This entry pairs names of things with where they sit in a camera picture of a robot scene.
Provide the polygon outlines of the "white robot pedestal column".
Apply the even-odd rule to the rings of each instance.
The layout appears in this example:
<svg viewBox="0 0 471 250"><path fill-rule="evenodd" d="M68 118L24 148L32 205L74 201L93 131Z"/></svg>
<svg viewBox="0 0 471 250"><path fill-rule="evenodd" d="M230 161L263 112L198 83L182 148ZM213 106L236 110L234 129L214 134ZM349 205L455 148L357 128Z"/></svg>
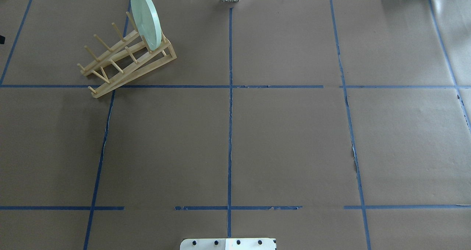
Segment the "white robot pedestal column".
<svg viewBox="0 0 471 250"><path fill-rule="evenodd" d="M276 250L273 238L201 238L184 239L180 250Z"/></svg>

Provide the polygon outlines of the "light green plate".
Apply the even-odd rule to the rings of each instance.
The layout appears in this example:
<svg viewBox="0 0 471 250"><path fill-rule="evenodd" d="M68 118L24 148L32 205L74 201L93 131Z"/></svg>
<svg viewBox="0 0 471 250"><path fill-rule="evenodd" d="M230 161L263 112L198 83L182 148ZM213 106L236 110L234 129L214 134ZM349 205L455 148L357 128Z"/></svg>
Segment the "light green plate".
<svg viewBox="0 0 471 250"><path fill-rule="evenodd" d="M162 28L157 10L152 0L131 0L134 22L140 36L146 39L151 51L160 47L163 40Z"/></svg>

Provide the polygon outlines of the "wooden dish rack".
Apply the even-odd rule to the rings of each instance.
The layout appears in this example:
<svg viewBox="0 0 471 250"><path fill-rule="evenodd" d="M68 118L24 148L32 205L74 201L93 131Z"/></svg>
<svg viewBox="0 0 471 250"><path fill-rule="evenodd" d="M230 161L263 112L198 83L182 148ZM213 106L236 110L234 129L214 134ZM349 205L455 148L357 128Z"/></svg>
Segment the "wooden dish rack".
<svg viewBox="0 0 471 250"><path fill-rule="evenodd" d="M100 98L177 58L172 43L162 31L159 31L160 44L155 50L152 50L150 46L151 39L140 33L129 11L126 12L126 15L133 26L133 30L127 35L121 36L120 40L112 47L108 46L96 34L94 38L106 50L101 55L96 56L88 46L84 46L84 49L92 56L93 60L87 66L77 64L81 74L85 77L92 75L103 81L103 84L96 89L88 86L93 98Z"/></svg>

